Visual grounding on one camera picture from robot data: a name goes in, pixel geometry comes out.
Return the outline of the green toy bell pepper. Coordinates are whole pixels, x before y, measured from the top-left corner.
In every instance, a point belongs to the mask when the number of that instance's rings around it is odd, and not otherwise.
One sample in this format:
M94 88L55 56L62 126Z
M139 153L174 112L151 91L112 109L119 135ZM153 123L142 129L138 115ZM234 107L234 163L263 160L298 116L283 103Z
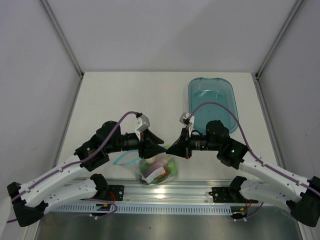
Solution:
M168 162L167 162L167 169L169 171L169 174L172 178L176 178L179 174L179 169L178 169L178 165L177 162L174 158L171 158Z

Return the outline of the white toy onion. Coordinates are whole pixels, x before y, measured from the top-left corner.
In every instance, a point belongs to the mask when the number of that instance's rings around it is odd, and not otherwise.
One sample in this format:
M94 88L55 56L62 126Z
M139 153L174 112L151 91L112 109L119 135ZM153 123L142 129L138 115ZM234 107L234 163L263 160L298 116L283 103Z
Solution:
M155 157L151 157L151 158L148 158L148 159L145 160L145 162L150 164L150 165L153 164L155 161L156 161Z

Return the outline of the purple toy eggplant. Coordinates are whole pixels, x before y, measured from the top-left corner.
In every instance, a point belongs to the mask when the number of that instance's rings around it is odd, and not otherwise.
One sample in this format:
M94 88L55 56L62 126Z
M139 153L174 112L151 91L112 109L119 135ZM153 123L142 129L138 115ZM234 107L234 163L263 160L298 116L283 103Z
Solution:
M153 164L150 165L149 167L149 172L152 173L157 169L160 169L162 167L166 167L167 164L163 161L155 161Z

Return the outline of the clear zip bag blue zipper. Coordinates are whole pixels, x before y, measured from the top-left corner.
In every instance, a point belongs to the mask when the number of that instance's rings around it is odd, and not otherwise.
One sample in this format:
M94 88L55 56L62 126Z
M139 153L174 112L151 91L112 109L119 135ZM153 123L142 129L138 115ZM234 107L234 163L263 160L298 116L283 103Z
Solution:
M129 150L120 155L112 163L131 170L138 182L145 186L160 185L179 176L179 165L173 155L160 153L144 159L137 150Z

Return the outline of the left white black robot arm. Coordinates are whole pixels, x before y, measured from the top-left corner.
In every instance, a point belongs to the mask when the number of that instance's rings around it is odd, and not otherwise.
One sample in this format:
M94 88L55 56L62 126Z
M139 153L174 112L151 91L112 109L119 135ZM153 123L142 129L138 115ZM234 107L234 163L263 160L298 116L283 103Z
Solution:
M15 220L20 227L27 227L61 205L105 199L109 184L102 174L94 173L80 183L68 183L107 163L110 153L137 150L140 158L149 159L166 151L163 144L148 126L138 126L134 133L122 134L117 122L105 122L62 164L30 182L12 182L7 186Z

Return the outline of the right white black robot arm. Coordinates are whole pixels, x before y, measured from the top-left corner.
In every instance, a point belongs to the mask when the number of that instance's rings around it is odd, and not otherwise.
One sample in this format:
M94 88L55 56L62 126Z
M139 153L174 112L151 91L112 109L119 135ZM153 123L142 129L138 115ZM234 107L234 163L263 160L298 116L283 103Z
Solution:
M166 151L169 155L189 159L193 151L215 151L227 167L256 176L261 182L236 176L228 189L234 202L257 200L277 206L298 222L316 227L320 219L320 179L292 173L257 156L249 146L230 137L221 121L206 125L206 134L193 135L184 127L180 137Z

